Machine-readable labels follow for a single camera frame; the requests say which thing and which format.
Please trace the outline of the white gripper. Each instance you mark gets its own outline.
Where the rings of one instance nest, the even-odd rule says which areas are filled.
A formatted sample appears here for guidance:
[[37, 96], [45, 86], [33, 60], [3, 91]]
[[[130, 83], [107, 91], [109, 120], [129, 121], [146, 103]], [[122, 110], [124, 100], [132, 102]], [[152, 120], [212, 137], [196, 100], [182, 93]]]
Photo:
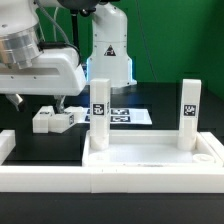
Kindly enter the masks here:
[[0, 64], [0, 93], [7, 94], [18, 112], [26, 107], [19, 94], [28, 94], [55, 95], [57, 111], [63, 113], [66, 96], [79, 95], [85, 85], [84, 71], [73, 48], [47, 49], [24, 69]]

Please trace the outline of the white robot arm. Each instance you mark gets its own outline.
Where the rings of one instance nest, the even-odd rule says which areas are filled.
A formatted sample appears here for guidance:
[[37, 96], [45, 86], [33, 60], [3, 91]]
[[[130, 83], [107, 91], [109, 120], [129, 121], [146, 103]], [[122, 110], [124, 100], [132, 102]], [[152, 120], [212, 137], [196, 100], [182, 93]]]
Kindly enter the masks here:
[[[115, 89], [134, 85], [127, 54], [127, 17], [118, 0], [0, 0], [0, 94], [19, 106], [21, 95], [54, 95], [63, 109], [66, 96], [76, 96], [94, 78], [108, 78]], [[93, 50], [87, 67], [77, 47], [49, 43], [36, 14], [61, 7], [92, 14]]]

